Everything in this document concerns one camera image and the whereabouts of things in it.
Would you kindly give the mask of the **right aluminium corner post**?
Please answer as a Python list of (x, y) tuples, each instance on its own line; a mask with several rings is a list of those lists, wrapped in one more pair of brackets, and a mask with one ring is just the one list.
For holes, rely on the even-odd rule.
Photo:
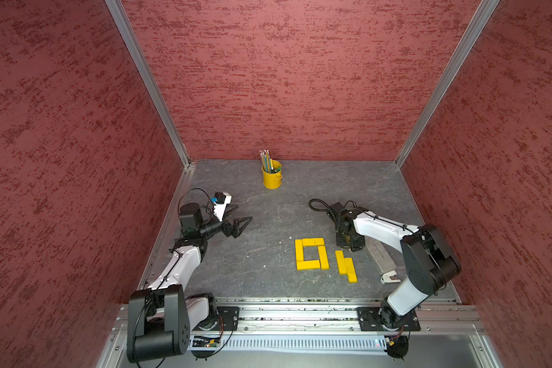
[(482, 0), (475, 10), (466, 30), (459, 40), (451, 58), (443, 70), (435, 88), (432, 91), (426, 105), (423, 107), (414, 127), (412, 128), (406, 142), (394, 160), (398, 167), (402, 167), (415, 147), (418, 139), (423, 134), (426, 126), (435, 113), (435, 110), (449, 90), (456, 75), (465, 63), (471, 50), (475, 46), (482, 31), (485, 29), (494, 11), (497, 9), (499, 0)]

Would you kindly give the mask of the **yellow metal pencil bucket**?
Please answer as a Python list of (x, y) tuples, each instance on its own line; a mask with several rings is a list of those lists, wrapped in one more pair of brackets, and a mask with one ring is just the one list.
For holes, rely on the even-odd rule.
[(268, 172), (262, 168), (263, 185), (269, 190), (276, 190), (282, 184), (282, 165), (277, 160), (271, 161)]

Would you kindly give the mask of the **aluminium corner post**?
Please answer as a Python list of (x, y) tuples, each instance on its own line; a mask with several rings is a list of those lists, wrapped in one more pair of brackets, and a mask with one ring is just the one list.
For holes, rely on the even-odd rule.
[(423, 134), (426, 126), (435, 113), (435, 110), (449, 90), (456, 75), (465, 63), (471, 50), (475, 46), (482, 31), (485, 29), (494, 11), (497, 9), (499, 0), (482, 0), (475, 10), (466, 30), (459, 40), (451, 58), (443, 70), (435, 88), (432, 91), (426, 105), (423, 107), (414, 127), (412, 128), (406, 142), (394, 160), (398, 167), (402, 167), (415, 147), (418, 139)]
[(117, 30), (121, 34), (121, 38), (130, 53), (133, 63), (141, 76), (147, 92), (156, 107), (156, 111), (173, 143), (173, 146), (179, 155), (182, 165), (186, 169), (190, 168), (192, 162), (190, 156), (188, 155), (186, 147), (179, 136), (179, 132), (176, 129), (170, 110), (164, 101), (163, 95), (159, 89), (155, 77), (153, 76), (153, 72), (150, 69), (143, 49), (141, 48), (136, 34), (130, 24), (130, 20), (124, 9), (122, 1), (106, 0), (105, 4), (107, 5)]

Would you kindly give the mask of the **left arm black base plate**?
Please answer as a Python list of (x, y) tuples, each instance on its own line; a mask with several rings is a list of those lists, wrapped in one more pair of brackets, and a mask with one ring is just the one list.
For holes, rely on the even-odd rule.
[(217, 316), (212, 331), (237, 331), (239, 327), (240, 307), (217, 307)]

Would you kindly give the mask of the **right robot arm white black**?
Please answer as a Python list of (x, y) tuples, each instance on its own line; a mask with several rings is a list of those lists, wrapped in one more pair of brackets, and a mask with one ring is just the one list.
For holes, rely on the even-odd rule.
[(462, 270), (460, 260), (434, 225), (401, 224), (365, 208), (345, 207), (339, 202), (326, 213), (334, 222), (337, 245), (341, 248), (361, 250), (370, 238), (402, 254), (406, 279), (383, 300), (377, 318), (389, 331), (399, 329), (410, 312)]

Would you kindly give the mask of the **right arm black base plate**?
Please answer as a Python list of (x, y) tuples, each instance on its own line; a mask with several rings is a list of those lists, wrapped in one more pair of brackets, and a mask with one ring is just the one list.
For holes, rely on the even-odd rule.
[(396, 314), (391, 308), (359, 307), (356, 309), (357, 320), (361, 331), (384, 333), (421, 331), (416, 311), (412, 310), (403, 316)]

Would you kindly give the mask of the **yellow block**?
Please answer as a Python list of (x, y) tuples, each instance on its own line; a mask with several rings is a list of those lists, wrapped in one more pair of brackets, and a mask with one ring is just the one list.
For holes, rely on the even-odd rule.
[(298, 271), (321, 269), (319, 260), (301, 261), (296, 266)]
[(296, 239), (294, 241), (294, 247), (295, 247), (295, 260), (297, 263), (303, 262), (305, 260), (304, 258), (304, 247), (303, 242), (301, 239)]
[(317, 247), (317, 250), (319, 254), (320, 268), (322, 270), (329, 270), (330, 265), (328, 261), (328, 253), (326, 247), (324, 245), (319, 245)]
[(347, 264), (342, 250), (335, 251), (335, 257), (337, 261), (337, 267), (339, 274), (347, 275)]
[(358, 282), (357, 273), (352, 258), (345, 258), (345, 265), (347, 270), (347, 278), (350, 284), (356, 284)]
[(302, 239), (301, 243), (304, 247), (325, 245), (323, 238)]

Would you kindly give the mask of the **left aluminium corner post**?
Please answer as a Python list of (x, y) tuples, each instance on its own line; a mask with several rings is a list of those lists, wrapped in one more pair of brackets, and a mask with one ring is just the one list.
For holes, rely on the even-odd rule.
[(141, 48), (136, 34), (130, 24), (130, 20), (124, 9), (122, 1), (106, 0), (105, 4), (107, 5), (117, 30), (121, 34), (121, 38), (130, 53), (133, 63), (141, 76), (147, 92), (156, 107), (156, 111), (173, 143), (173, 146), (179, 155), (182, 165), (186, 169), (190, 168), (192, 162), (190, 156), (188, 155), (186, 147), (179, 136), (179, 132), (176, 129), (170, 110), (164, 101), (163, 95), (159, 89), (155, 77), (153, 76), (153, 72), (150, 69), (143, 49)]

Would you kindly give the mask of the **bundle of coloured pencils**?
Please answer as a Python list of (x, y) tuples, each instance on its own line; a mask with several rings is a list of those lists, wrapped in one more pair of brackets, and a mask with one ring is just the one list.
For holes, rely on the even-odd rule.
[(262, 160), (262, 169), (266, 173), (272, 173), (272, 163), (271, 158), (268, 150), (260, 150), (260, 157)]

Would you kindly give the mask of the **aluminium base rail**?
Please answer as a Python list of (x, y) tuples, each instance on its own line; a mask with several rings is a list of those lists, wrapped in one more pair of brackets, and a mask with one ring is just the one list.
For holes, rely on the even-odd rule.
[(238, 308), (233, 317), (236, 333), (244, 334), (398, 334), (486, 335), (477, 308), (454, 300), (432, 299), (415, 309), (405, 327), (389, 331), (358, 314), (360, 308), (377, 308), (378, 299), (261, 299), (218, 297), (219, 309)]

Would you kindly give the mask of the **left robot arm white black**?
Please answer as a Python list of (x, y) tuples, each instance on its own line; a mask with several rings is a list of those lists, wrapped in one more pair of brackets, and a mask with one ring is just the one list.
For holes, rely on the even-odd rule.
[[(223, 204), (223, 213), (215, 208), (187, 203), (179, 208), (181, 233), (175, 240), (172, 260), (147, 288), (133, 292), (129, 300), (127, 326), (127, 359), (140, 365), (148, 360), (165, 360), (182, 355), (190, 346), (195, 328), (224, 331), (225, 322), (217, 311), (211, 293), (185, 296), (193, 272), (201, 265), (211, 237), (222, 233), (236, 239), (251, 223), (246, 216), (233, 221), (226, 218), (237, 205)], [(209, 218), (202, 217), (202, 210)]]

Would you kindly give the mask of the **grey wooden plank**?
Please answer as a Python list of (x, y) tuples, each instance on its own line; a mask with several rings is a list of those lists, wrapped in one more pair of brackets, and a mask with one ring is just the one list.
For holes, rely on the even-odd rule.
[(382, 242), (366, 237), (364, 250), (369, 255), (379, 274), (386, 274), (397, 269), (397, 264), (391, 258)]

